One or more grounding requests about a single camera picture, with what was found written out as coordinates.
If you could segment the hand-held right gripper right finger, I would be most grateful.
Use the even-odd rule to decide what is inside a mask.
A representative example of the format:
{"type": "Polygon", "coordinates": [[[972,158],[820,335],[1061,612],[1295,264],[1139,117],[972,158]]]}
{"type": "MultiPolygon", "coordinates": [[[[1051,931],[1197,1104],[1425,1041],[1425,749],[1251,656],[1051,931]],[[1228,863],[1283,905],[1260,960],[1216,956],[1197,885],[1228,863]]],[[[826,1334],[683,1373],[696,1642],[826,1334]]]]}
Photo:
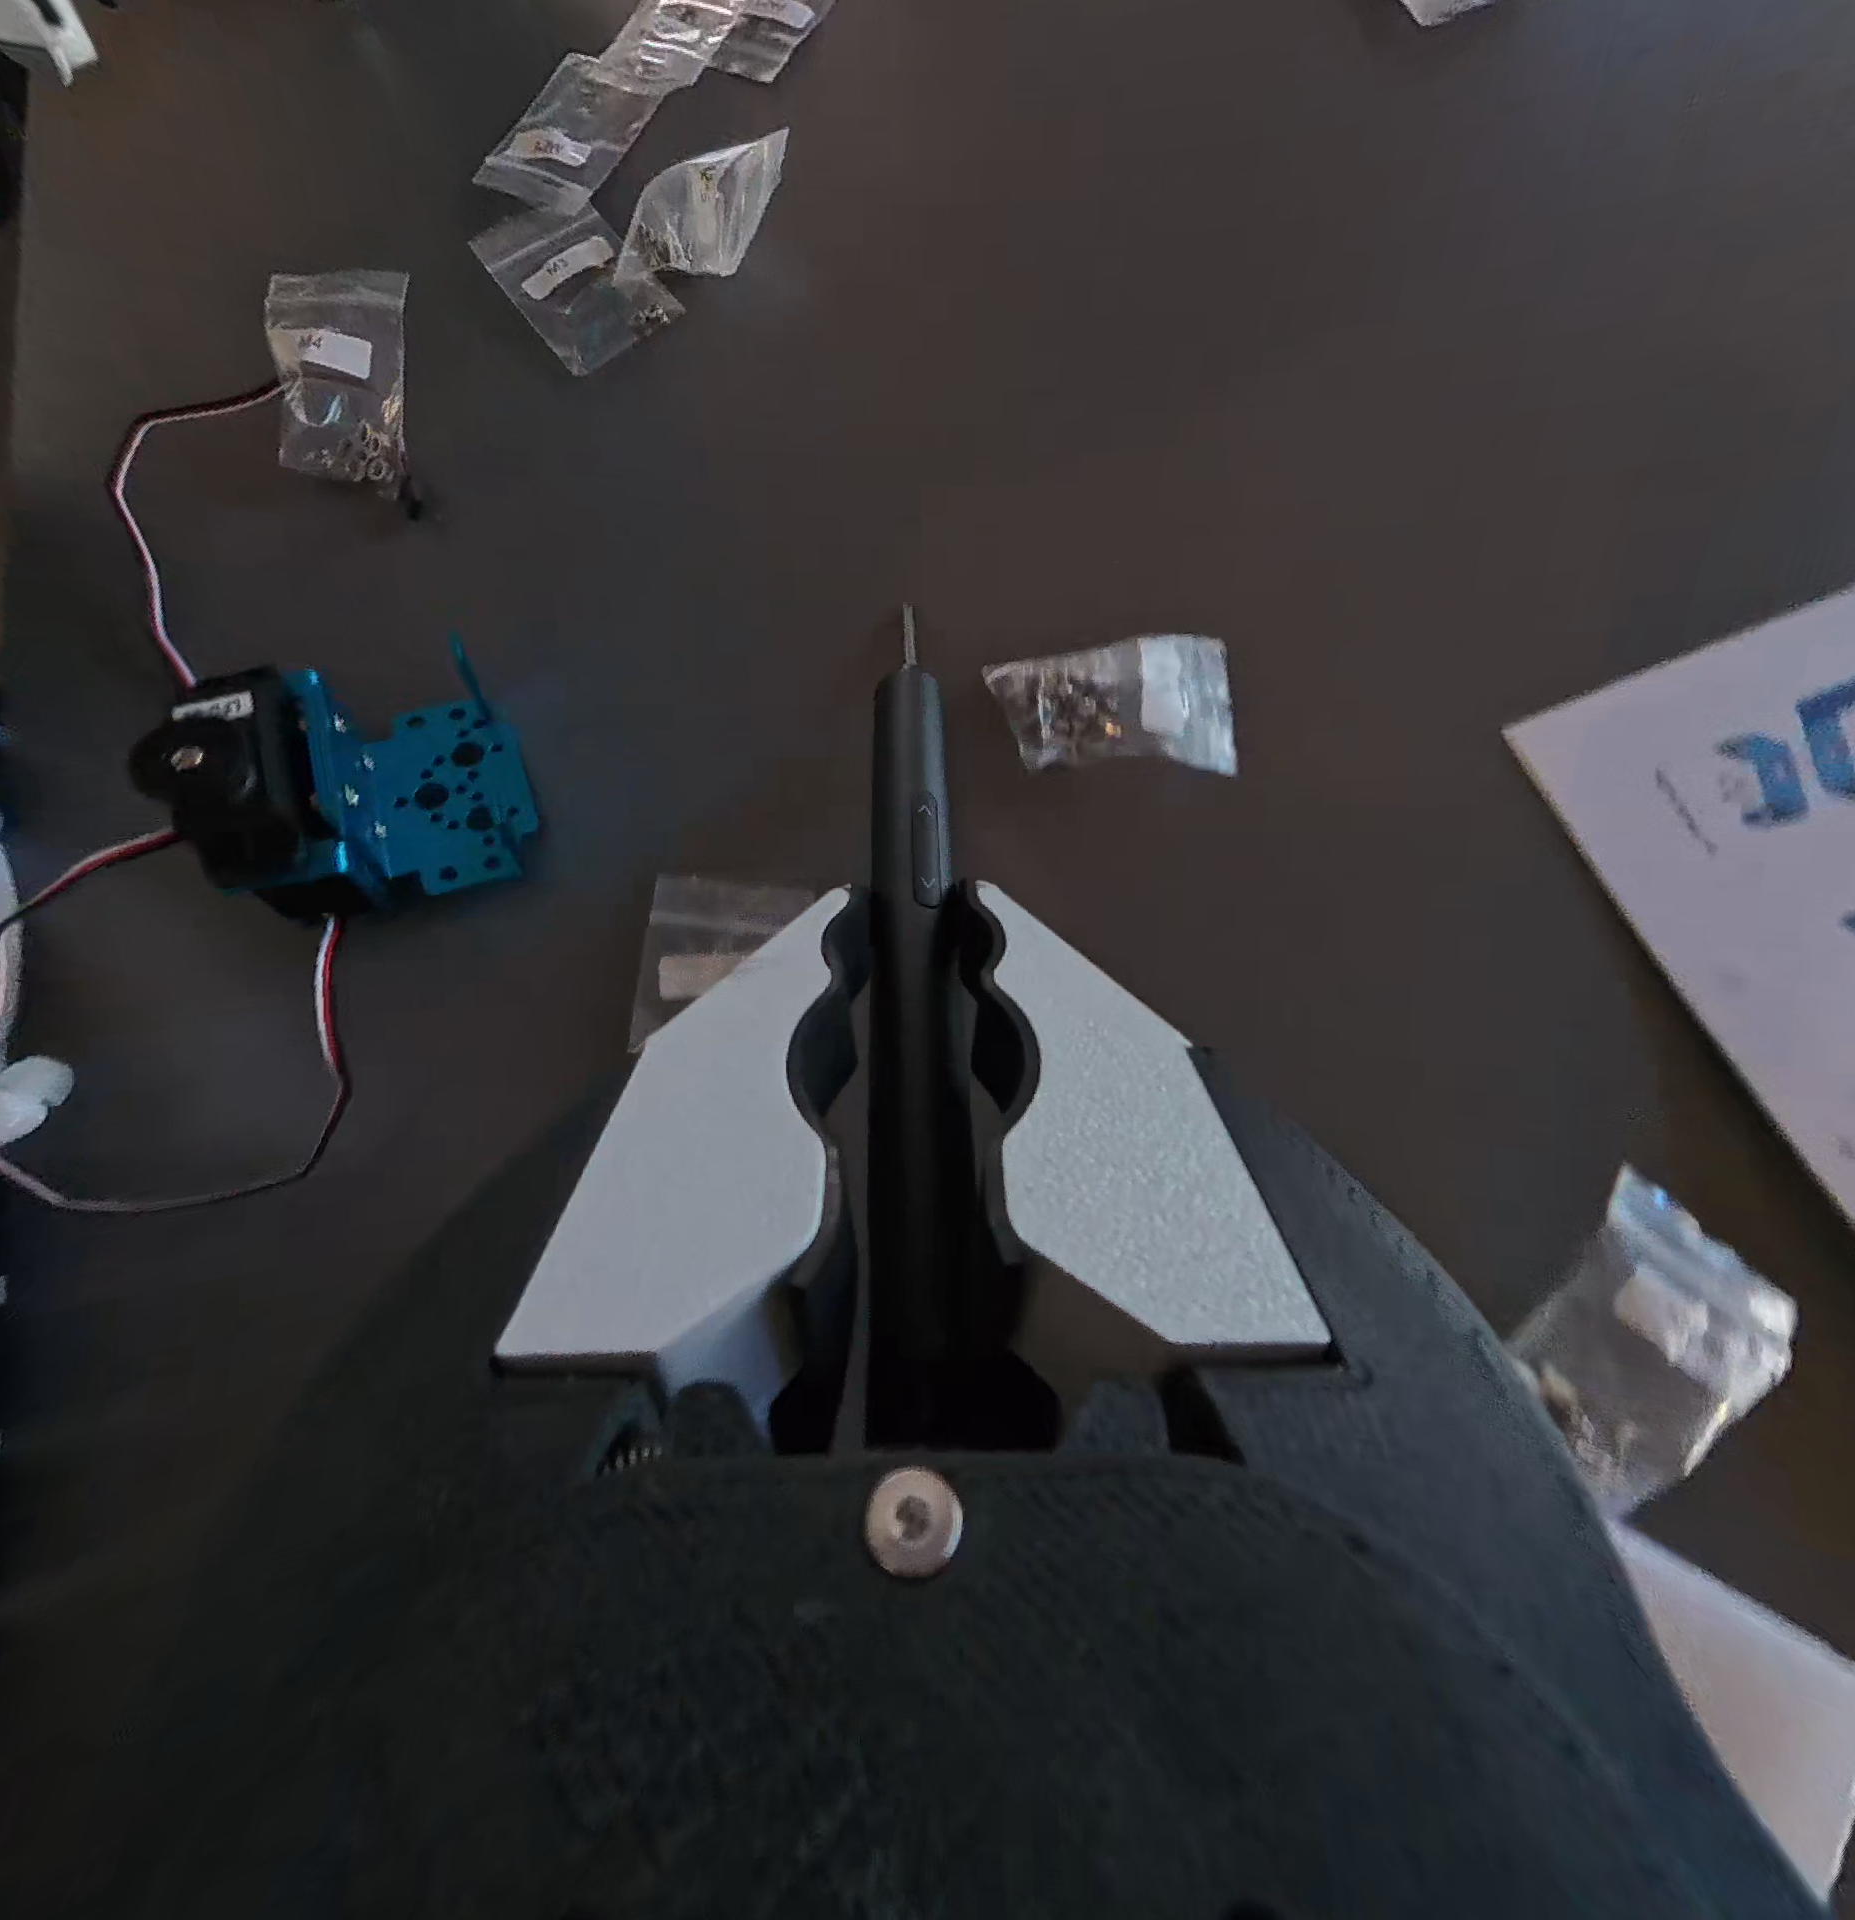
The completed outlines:
{"type": "Polygon", "coordinates": [[[1196,1045],[996,882],[963,885],[971,1126],[1010,1357],[1096,1385],[1334,1351],[1196,1045]]]}

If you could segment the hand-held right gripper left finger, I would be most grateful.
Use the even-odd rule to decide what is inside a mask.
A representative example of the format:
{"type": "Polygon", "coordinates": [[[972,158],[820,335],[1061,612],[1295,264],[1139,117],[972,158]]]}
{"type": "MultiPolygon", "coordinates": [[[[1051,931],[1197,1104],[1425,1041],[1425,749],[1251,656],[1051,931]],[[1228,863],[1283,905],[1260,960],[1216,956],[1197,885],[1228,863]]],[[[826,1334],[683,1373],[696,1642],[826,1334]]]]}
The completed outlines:
{"type": "Polygon", "coordinates": [[[858,1259],[832,1112],[869,900],[837,885],[644,1045],[490,1365],[730,1385],[781,1456],[842,1416],[858,1259]]]}

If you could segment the black electric screwdriver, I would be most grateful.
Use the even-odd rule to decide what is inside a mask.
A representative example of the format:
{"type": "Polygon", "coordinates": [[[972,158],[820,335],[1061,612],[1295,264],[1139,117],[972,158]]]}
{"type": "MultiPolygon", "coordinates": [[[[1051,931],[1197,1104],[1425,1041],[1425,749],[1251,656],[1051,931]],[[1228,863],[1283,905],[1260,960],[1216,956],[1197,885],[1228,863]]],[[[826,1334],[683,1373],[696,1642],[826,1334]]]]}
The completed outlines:
{"type": "Polygon", "coordinates": [[[1001,1441],[985,1266],[978,1266],[972,994],[954,874],[946,699],[917,656],[871,694],[869,854],[869,1404],[879,1452],[1001,1441]]]}

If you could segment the black servo with blue bracket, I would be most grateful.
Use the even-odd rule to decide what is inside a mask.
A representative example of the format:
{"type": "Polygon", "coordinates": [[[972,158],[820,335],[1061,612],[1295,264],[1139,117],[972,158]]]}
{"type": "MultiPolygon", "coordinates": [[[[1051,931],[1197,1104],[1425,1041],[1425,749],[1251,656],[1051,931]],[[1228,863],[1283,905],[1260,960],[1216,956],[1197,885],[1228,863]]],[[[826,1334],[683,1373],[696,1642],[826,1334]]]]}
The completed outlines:
{"type": "Polygon", "coordinates": [[[125,753],[203,878],[292,923],[525,878],[538,806],[515,728],[452,637],[459,694],[367,737],[316,670],[183,692],[125,753]]]}

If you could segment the dark grey desk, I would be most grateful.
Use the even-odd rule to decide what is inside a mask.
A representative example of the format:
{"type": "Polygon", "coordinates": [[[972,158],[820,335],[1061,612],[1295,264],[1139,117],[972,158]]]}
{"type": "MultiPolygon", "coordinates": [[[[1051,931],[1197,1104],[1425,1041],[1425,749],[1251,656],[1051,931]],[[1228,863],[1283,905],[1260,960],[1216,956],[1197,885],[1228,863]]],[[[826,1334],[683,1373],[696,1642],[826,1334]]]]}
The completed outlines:
{"type": "Polygon", "coordinates": [[[146,407],[268,372],[279,267],[412,273],[426,516],[155,428],[131,496],[201,666],[362,715],[465,637],[547,841],[345,947],[312,1183],[29,1215],[0,1831],[122,1747],[220,1514],[418,1256],[515,1246],[622,1066],[652,878],[863,874],[902,601],[957,855],[1327,1140],[1515,1322],[1620,1163],[1804,1312],[1652,1521],[1855,1656],[1855,1239],[1571,855],[1500,728],[1855,582],[1855,6],[837,6],[704,77],[647,168],[788,128],[765,226],[573,377],[470,173],[618,6],[125,6],[29,117],[6,686],[20,855],[152,812],[146,407]],[[981,666],[1228,645],[1238,775],[1028,774],[981,666]]]}

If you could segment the flat clear bag white label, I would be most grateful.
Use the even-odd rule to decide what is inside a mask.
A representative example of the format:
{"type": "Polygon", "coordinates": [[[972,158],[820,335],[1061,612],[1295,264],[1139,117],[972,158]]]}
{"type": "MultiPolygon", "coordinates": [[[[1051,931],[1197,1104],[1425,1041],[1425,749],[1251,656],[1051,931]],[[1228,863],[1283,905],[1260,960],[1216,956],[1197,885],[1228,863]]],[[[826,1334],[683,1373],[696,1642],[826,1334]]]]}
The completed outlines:
{"type": "Polygon", "coordinates": [[[652,882],[627,1050],[638,1055],[659,1026],[726,984],[814,905],[811,885],[659,874],[652,882]]]}

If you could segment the clear bag of dark screws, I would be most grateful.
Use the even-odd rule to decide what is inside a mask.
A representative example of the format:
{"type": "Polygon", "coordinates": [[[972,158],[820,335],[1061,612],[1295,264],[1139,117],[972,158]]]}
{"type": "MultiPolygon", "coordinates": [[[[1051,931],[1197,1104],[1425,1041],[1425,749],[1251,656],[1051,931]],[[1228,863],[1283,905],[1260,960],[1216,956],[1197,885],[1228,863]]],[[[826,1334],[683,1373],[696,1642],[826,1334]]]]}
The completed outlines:
{"type": "Polygon", "coordinates": [[[1165,759],[1238,775],[1228,645],[1216,637],[1129,637],[1060,656],[981,666],[1028,774],[1111,759],[1165,759]]]}

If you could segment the crumpled clear parts bag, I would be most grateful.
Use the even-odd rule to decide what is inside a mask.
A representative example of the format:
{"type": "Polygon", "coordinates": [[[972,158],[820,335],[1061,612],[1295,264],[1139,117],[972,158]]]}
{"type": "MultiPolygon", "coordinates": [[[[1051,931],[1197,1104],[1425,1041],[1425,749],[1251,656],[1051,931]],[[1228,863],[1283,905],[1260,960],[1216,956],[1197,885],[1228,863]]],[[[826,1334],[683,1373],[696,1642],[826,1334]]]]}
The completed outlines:
{"type": "Polygon", "coordinates": [[[1620,1167],[1605,1222],[1508,1351],[1602,1514],[1620,1521],[1788,1379],[1797,1333],[1793,1295],[1620,1167]]]}

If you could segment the cluster of clear screw bags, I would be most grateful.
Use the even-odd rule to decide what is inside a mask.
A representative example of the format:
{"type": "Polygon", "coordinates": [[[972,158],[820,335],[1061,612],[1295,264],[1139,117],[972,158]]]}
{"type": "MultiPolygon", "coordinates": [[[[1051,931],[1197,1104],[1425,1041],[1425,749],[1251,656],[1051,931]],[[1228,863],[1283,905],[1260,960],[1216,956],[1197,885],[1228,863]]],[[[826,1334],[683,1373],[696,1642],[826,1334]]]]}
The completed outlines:
{"type": "MultiPolygon", "coordinates": [[[[736,274],[782,180],[788,134],[652,173],[627,235],[605,226],[600,189],[663,101],[706,71],[773,85],[832,14],[826,0],[637,6],[605,52],[565,54],[483,158],[475,189],[509,198],[509,217],[475,235],[470,255],[573,377],[674,325],[679,280],[736,274]]],[[[408,273],[272,274],[279,467],[413,500],[408,299],[408,273]]]]}

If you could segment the white blue instruction manual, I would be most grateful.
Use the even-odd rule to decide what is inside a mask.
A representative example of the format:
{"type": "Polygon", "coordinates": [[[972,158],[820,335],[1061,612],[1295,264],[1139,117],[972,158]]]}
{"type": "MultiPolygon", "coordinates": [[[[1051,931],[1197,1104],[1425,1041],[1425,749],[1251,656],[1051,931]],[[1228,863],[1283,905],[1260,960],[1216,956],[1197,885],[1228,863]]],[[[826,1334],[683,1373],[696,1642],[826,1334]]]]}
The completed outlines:
{"type": "Polygon", "coordinates": [[[1855,1229],[1855,585],[1505,742],[1855,1229]]]}

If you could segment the white foam sheet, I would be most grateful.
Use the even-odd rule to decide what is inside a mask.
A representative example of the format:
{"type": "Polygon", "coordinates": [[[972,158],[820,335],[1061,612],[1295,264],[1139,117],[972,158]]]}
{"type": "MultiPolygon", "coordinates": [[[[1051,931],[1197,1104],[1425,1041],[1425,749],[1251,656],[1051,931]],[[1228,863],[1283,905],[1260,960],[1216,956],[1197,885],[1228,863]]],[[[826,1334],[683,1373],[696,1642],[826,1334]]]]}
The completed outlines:
{"type": "Polygon", "coordinates": [[[1734,1786],[1829,1900],[1855,1831],[1855,1663],[1635,1527],[1610,1541],[1734,1786]]]}

